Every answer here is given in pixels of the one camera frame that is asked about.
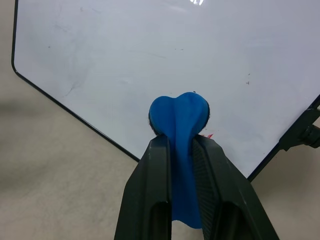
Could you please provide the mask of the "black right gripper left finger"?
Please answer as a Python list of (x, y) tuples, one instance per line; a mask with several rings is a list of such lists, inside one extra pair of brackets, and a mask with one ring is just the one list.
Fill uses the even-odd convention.
[(170, 143), (153, 138), (123, 192), (114, 240), (171, 240)]

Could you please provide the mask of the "black whiteboard stand bracket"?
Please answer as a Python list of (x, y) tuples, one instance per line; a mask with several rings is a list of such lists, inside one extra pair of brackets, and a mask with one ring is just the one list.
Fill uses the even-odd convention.
[(320, 118), (320, 109), (312, 107), (305, 110), (280, 138), (278, 142), (280, 148), (285, 151), (299, 145), (319, 148), (320, 127), (314, 125), (318, 118)]

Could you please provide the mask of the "black-framed whiteboard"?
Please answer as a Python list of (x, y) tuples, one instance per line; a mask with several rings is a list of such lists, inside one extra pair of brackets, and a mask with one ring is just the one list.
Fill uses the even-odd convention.
[(15, 0), (12, 67), (134, 158), (160, 96), (207, 100), (202, 134), (248, 178), (320, 105), (320, 0)]

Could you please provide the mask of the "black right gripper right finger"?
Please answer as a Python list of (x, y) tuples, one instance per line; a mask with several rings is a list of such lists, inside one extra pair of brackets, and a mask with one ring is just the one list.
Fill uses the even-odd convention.
[(280, 240), (250, 181), (214, 140), (192, 141), (204, 240)]

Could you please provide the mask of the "blue whiteboard eraser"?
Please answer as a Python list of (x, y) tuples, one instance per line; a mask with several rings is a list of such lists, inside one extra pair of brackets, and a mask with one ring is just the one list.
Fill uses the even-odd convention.
[(167, 136), (170, 143), (172, 220), (200, 229), (192, 141), (210, 118), (209, 104), (195, 92), (160, 96), (152, 102), (148, 117), (154, 133)]

